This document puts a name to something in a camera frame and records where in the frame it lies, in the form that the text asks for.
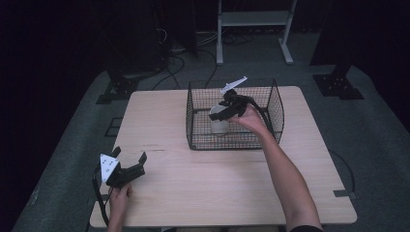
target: wooden table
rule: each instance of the wooden table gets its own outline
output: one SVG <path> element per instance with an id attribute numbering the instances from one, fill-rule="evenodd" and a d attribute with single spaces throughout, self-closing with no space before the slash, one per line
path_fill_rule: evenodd
<path id="1" fill-rule="evenodd" d="M 324 224 L 352 223 L 356 212 L 298 87 L 279 87 L 280 147 L 304 175 Z M 285 224 L 262 150 L 192 151 L 186 137 L 187 90 L 132 94 L 115 146 L 123 167 L 147 153 L 146 174 L 132 182 L 125 226 Z M 108 187 L 103 184 L 102 193 Z M 98 204 L 90 217 L 105 227 Z"/>

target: black curtain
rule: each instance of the black curtain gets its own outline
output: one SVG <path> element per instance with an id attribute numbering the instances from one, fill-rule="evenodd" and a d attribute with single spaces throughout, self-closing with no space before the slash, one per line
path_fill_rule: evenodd
<path id="1" fill-rule="evenodd" d="M 0 231 L 11 231 L 103 61 L 88 1 L 0 1 Z"/>
<path id="2" fill-rule="evenodd" d="M 410 131 L 410 2 L 333 0 L 312 65 L 351 59 Z"/>

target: person's left hand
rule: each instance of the person's left hand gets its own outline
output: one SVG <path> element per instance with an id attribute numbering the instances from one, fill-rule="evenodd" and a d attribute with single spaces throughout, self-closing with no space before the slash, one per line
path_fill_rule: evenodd
<path id="1" fill-rule="evenodd" d="M 132 194 L 132 186 L 130 183 L 123 186 L 121 189 L 113 188 L 109 197 L 110 216 L 109 223 L 112 220 L 122 223 L 126 216 L 129 197 Z"/>

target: metal wire basket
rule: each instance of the metal wire basket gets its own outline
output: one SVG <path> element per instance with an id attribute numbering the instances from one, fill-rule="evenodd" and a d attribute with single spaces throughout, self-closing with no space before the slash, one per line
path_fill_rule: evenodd
<path id="1" fill-rule="evenodd" d="M 223 101 L 220 89 L 231 80 L 213 81 L 207 88 L 205 81 L 191 81 L 187 100 L 187 139 L 192 150 L 246 150 L 261 149 L 257 137 L 240 125 L 229 123 L 228 133 L 220 136 L 211 132 L 210 109 Z M 280 141 L 284 125 L 283 105 L 274 79 L 252 79 L 235 88 L 239 95 L 254 98 L 263 109 Z"/>

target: person's right hand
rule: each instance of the person's right hand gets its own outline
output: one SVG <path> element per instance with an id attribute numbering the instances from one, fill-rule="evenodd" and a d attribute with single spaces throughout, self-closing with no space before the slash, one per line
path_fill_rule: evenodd
<path id="1" fill-rule="evenodd" d="M 258 111 L 250 104 L 248 104 L 247 110 L 245 111 L 244 115 L 242 115 L 241 117 L 233 116 L 227 121 L 237 123 L 254 133 L 267 130 Z"/>

